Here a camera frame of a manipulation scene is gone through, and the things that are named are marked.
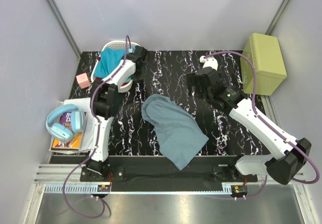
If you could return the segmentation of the grey-blue t shirt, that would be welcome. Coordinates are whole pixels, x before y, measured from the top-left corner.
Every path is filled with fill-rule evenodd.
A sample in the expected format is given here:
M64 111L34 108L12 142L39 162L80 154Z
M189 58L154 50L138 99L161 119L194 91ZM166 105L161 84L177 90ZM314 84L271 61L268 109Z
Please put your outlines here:
M141 106L141 115L154 126L160 153L180 171L209 140L192 115L169 97L149 96Z

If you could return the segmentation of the white laundry basket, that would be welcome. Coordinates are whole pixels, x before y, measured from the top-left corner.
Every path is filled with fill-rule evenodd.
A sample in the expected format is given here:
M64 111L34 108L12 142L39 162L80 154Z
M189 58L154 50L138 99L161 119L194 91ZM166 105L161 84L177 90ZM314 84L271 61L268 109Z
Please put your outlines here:
M127 47L129 48L132 48L132 46L139 46L139 44L133 42L131 43L130 41L118 41L118 40L115 40L115 41L110 41L108 43L106 43L103 48L102 48L102 52L106 49L106 48L110 48L110 49L126 49ZM92 74L91 74L91 82L94 83L95 80L99 80L101 81L102 78L97 78L95 77L95 72L97 71L97 66L99 64L101 60L101 55L99 55L96 59L96 63L95 63L95 66L94 66L94 69L92 71ZM123 66L124 68L122 70L134 70L134 72L129 75L129 78L125 80L124 83L122 83L121 85L118 86L118 91L120 93L126 93L130 90L130 88L132 87L132 84L133 84L133 80L132 80L132 76L135 75L135 74L138 74L140 72L140 69L141 69L141 61L137 61L137 62L133 62L133 65L130 64L130 60L127 59L125 64L123 65L122 64L123 60L121 60L121 64L120 66Z

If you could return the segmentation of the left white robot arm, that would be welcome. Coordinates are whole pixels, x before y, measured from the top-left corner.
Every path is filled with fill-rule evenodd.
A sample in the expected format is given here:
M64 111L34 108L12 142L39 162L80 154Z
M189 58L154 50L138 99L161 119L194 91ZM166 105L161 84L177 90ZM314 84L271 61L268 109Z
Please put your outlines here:
M90 100L90 110L94 117L93 147L86 162L86 169L95 180L102 182L108 178L108 140L114 117L120 108L120 87L134 74L140 74L147 56L147 49L135 46L125 50L117 67L103 80L95 81L97 87Z

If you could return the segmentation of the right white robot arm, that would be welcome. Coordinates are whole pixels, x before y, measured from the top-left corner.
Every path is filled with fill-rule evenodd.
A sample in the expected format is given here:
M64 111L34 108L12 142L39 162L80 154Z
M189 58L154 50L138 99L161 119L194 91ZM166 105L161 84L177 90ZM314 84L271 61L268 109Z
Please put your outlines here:
M189 96L205 99L212 107L246 127L261 141L269 155L246 155L237 159L228 169L232 181L239 182L246 175L268 175L276 182L286 185L305 165L302 155L309 154L311 143L289 135L265 114L252 105L252 101L237 86L226 86L221 73L205 67L187 74Z

